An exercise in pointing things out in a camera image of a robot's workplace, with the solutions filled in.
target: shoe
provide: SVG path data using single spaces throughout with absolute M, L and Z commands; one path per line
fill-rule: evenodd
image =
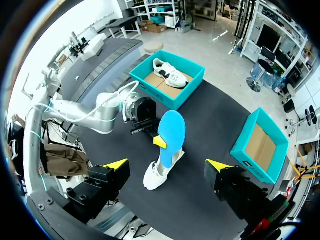
M 153 60 L 153 73 L 165 80 L 165 83 L 173 88 L 182 89 L 188 85 L 187 78 L 169 63 L 158 58 Z
M 158 168 L 161 164 L 160 156 L 158 161 L 153 161 L 148 169 L 145 172 L 144 178 L 143 178 L 143 185 L 148 190 L 155 190 L 158 187 L 160 187 L 162 184 L 165 183 L 165 181 L 168 179 L 168 174 L 170 173 L 171 169 L 174 168 L 176 163 L 183 157 L 185 152 L 182 150 L 182 148 L 172 157 L 172 166 L 170 168 L 166 168 L 162 166 L 162 171 L 159 172 Z

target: office chair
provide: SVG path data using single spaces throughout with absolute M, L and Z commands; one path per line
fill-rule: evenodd
M 264 76 L 265 78 L 273 77 L 275 71 L 272 66 L 276 61 L 276 55 L 267 49 L 266 47 L 262 47 L 258 61 L 254 64 L 253 69 L 250 71 L 251 77 L 246 79 L 246 83 L 248 86 L 255 92 L 259 93 L 261 91 L 261 87 L 263 86 L 263 82 L 261 78 Z

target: black table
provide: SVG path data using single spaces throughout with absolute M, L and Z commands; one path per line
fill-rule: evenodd
M 140 89 L 137 92 L 147 96 Z M 169 109 L 156 103 L 157 115 L 161 117 Z M 144 188 L 143 178 L 149 164 L 158 159 L 160 150 L 148 135 L 143 132 L 131 135 L 131 124 L 125 124 L 120 115 L 109 135 L 84 127 L 78 127 L 77 134 L 94 165 L 129 159 L 131 177 L 119 199 L 157 231 L 174 240 L 231 240 L 247 223 L 239 220 L 229 205 L 215 196 L 204 178 L 205 160 L 240 165 L 230 151 L 250 113 L 205 81 L 178 112 L 186 122 L 185 155 L 170 172 L 168 180 L 153 191 Z M 248 171 L 246 174 L 270 193 L 281 184 L 285 171 L 276 185 L 262 183 Z
M 121 19 L 117 19 L 115 22 L 108 24 L 105 27 L 107 29 L 109 29 L 109 32 L 111 33 L 113 38 L 116 38 L 116 36 L 115 36 L 114 32 L 112 31 L 112 29 L 121 28 L 121 31 L 122 31 L 124 38 L 127 39 L 128 36 L 127 36 L 127 32 L 126 32 L 126 27 L 128 27 L 128 26 L 131 27 L 131 26 L 133 26 L 133 24 L 135 24 L 136 30 L 132 29 L 129 31 L 130 32 L 137 32 L 138 34 L 134 36 L 136 38 L 141 35 L 141 31 L 140 31 L 140 27 L 138 25 L 137 19 L 138 19 L 137 16 L 124 17 Z

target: teal bin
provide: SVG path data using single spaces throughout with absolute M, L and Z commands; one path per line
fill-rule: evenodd
M 165 12 L 168 9 L 172 9 L 172 6 L 162 6 L 156 8 L 157 12 Z
M 154 59 L 160 59 L 164 62 L 167 62 L 180 72 L 183 72 L 193 78 L 193 80 L 176 98 L 171 98 L 164 92 L 159 91 L 156 87 L 144 81 L 144 79 L 154 71 Z M 205 68 L 203 66 L 163 50 L 157 51 L 130 72 L 132 79 L 140 82 L 139 87 L 142 90 L 153 96 L 171 110 L 178 110 L 181 107 L 181 105 L 189 98 L 189 96 L 197 89 L 197 87 L 199 87 L 203 81 L 204 74 Z
M 270 137 L 276 146 L 267 172 L 264 171 L 248 154 L 245 153 L 246 147 L 253 134 L 256 124 L 263 129 L 263 131 Z M 288 147 L 289 141 L 282 133 L 280 128 L 262 108 L 258 108 L 247 118 L 242 132 L 233 146 L 230 154 L 261 182 L 275 184 L 284 166 Z
M 163 16 L 152 16 L 151 21 L 154 21 L 155 24 L 163 24 L 166 20 Z

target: yellow triangle marker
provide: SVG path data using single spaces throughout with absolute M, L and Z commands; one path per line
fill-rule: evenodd
M 233 168 L 233 166 L 229 166 L 229 165 L 223 164 L 221 162 L 213 161 L 213 160 L 210 160 L 210 159 L 207 159 L 205 161 L 210 163 L 215 169 L 217 169 L 217 171 L 219 173 L 220 173 L 221 169 Z
M 111 169 L 114 169 L 115 171 L 120 168 L 126 161 L 129 161 L 127 158 L 126 159 L 123 159 L 123 160 L 120 160 L 120 161 L 116 161 L 116 162 L 113 162 L 113 163 L 109 163 L 107 165 L 103 165 L 101 167 L 109 167 Z
M 162 139 L 162 137 L 159 135 L 159 136 L 155 136 L 153 138 L 153 144 L 154 145 L 157 145 L 163 149 L 166 149 L 167 148 L 167 143 Z

